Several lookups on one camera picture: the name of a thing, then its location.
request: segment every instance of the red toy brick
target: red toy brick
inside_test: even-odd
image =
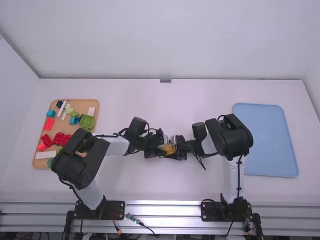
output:
[[[36,147],[39,151],[44,151],[47,149],[46,145],[42,142]]]
[[[64,135],[62,138],[62,146],[65,146],[67,144],[67,142],[69,142],[71,137],[72,137],[72,135],[70,135],[70,134]]]
[[[47,148],[50,148],[54,144],[48,134],[43,135],[41,139]]]
[[[54,125],[55,119],[54,118],[48,118],[44,125],[44,130],[51,130],[52,126]]]
[[[53,140],[52,140],[53,144],[63,146],[62,143],[64,142],[64,141],[63,141],[64,136],[65,136],[65,135],[64,135],[62,132],[58,132],[58,133],[54,136],[54,138],[53,138]]]

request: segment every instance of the cork board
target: cork board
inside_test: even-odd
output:
[[[94,127],[91,131],[92,132],[95,131],[95,128],[97,125],[97,116],[98,116],[98,111],[99,111],[99,102],[97,100],[95,100],[95,99],[60,99],[60,100],[61,101],[66,100],[70,104],[70,107],[73,108],[73,110],[78,112],[80,115],[87,114],[89,107],[94,107],[95,110],[94,110],[93,116],[95,118],[95,124],[94,124]],[[72,135],[72,134],[74,134],[74,132],[78,128],[80,128],[79,124],[76,124],[76,125],[69,124],[71,116],[68,113],[66,114],[64,120],[57,117],[57,114],[59,112],[59,108],[56,106],[57,102],[58,102],[58,100],[54,100],[53,102],[51,102],[50,107],[48,108],[48,111],[54,110],[56,112],[56,117],[54,118],[54,124],[53,124],[51,130],[44,130],[44,126],[48,120],[48,117],[46,117],[46,119],[43,123],[41,135],[39,136],[38,144],[43,142],[41,137],[45,134],[48,134],[49,137],[51,138],[51,140],[53,140],[55,135],[59,132],[64,133],[65,135],[67,135],[67,134]],[[47,148],[46,150],[44,150],[42,152],[36,148],[34,156],[33,156],[33,161],[32,161],[33,167],[35,169],[49,169],[48,165],[47,165],[47,161],[50,158],[35,159],[36,153],[44,153],[47,151],[54,151],[54,150],[58,150],[59,148],[61,148],[61,146],[52,145],[51,147]]]

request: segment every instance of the light blue mat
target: light blue mat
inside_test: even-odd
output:
[[[236,103],[233,113],[253,135],[244,173],[295,178],[299,170],[284,110],[277,105]]]

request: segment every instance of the teal block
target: teal block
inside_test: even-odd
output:
[[[73,116],[70,118],[70,122],[69,122],[70,125],[76,125],[77,122],[76,122],[76,118]]]
[[[47,113],[46,113],[46,116],[48,117],[48,118],[54,118],[55,116],[56,116],[56,111],[54,111],[54,110],[49,110]]]

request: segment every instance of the white table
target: white table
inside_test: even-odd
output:
[[[42,79],[0,182],[0,231],[62,232],[73,193],[49,170],[32,167],[46,111],[55,99],[97,99],[96,132],[112,134],[137,116],[165,134],[192,139],[191,125],[229,114],[235,103],[275,104],[283,108],[299,176],[244,177],[247,200],[260,213],[265,235],[320,236],[320,123],[301,80]],[[222,161],[152,158],[143,153],[105,158],[98,175],[107,199],[124,200],[157,233],[224,234],[230,223],[202,222],[198,204],[220,199]],[[74,231],[79,231],[75,221]],[[147,233],[129,220],[123,232]],[[84,232],[114,232],[111,221],[84,221]],[[230,234],[241,234],[235,223]]]

